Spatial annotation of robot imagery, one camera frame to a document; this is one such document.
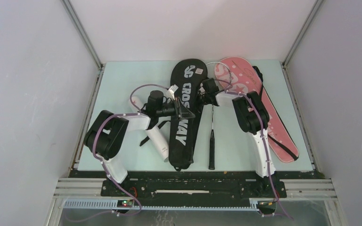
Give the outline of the white shuttlecock tube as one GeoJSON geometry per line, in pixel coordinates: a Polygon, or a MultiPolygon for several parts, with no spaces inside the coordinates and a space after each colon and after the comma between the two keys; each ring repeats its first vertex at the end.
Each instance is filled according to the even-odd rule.
{"type": "MultiPolygon", "coordinates": [[[[137,113],[139,110],[142,110],[143,108],[143,103],[136,96],[131,97],[129,104],[135,113],[137,113]]],[[[144,144],[151,142],[157,153],[161,156],[163,162],[168,162],[169,145],[164,135],[160,131],[159,126],[155,125],[152,129],[146,130],[145,132],[147,136],[140,142],[139,146],[142,147],[144,144]]]]}

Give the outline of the white racket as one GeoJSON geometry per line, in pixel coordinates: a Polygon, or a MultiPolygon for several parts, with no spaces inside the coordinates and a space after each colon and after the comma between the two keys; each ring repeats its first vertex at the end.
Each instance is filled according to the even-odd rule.
{"type": "MultiPolygon", "coordinates": [[[[230,69],[229,67],[220,62],[220,61],[213,61],[213,62],[209,62],[206,65],[212,65],[212,64],[220,64],[223,65],[227,71],[228,74],[230,75],[230,69]]],[[[225,89],[229,89],[231,87],[231,83],[230,83],[230,79],[231,79],[231,75],[229,77],[228,80],[218,80],[219,82],[223,82],[226,84],[225,89]]],[[[215,135],[214,135],[214,105],[211,106],[211,133],[210,133],[210,139],[209,139],[209,165],[208,165],[208,169],[209,170],[215,170],[215,135]]]]}

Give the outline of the pink sport racket bag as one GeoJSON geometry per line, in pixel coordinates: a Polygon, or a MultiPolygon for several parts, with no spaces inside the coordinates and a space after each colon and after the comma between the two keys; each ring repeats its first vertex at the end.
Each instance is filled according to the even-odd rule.
{"type": "Polygon", "coordinates": [[[267,130],[271,149],[281,162],[296,161],[299,157],[298,148],[263,85],[260,69],[242,57],[231,56],[215,64],[214,75],[219,80],[229,81],[232,84],[231,91],[254,91],[259,94],[270,117],[267,130]]]}

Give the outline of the black racket bag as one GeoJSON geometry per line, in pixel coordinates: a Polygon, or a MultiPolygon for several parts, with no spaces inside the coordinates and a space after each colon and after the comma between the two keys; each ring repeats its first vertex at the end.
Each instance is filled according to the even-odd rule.
{"type": "MultiPolygon", "coordinates": [[[[181,103],[195,114],[193,119],[178,119],[177,116],[169,116],[168,160],[176,171],[186,170],[194,162],[194,148],[203,111],[203,106],[198,106],[198,90],[207,78],[206,64],[196,58],[181,60],[171,73],[170,85],[179,87],[175,92],[175,97],[178,97],[181,103]]],[[[148,130],[158,124],[160,117],[156,117],[156,110],[168,104],[174,105],[174,100],[165,101],[162,91],[150,92],[145,108],[142,110],[142,113],[150,117],[148,130]]]]}

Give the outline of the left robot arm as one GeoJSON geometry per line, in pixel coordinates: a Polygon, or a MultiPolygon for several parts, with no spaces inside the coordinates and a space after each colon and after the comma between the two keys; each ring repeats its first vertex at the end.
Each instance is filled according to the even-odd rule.
{"type": "Polygon", "coordinates": [[[165,101],[162,91],[151,91],[145,104],[137,97],[130,98],[136,112],[114,114],[103,110],[89,128],[84,145],[100,161],[107,177],[113,180],[112,190],[119,196],[129,193],[130,183],[125,180],[128,172],[118,153],[127,132],[144,130],[163,161],[169,158],[169,144],[157,125],[159,118],[174,116],[178,120],[189,120],[195,115],[183,106],[176,97],[165,101]]]}

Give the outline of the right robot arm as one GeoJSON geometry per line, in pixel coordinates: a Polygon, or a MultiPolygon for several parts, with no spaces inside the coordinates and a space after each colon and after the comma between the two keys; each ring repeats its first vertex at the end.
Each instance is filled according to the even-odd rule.
{"type": "Polygon", "coordinates": [[[232,107],[240,129],[255,141],[256,174],[263,178],[255,184],[255,190],[262,197],[274,191],[274,184],[269,178],[276,172],[269,153],[268,122],[270,120],[257,92],[231,91],[231,84],[224,80],[206,79],[198,90],[199,100],[204,104],[217,107],[232,107]]]}

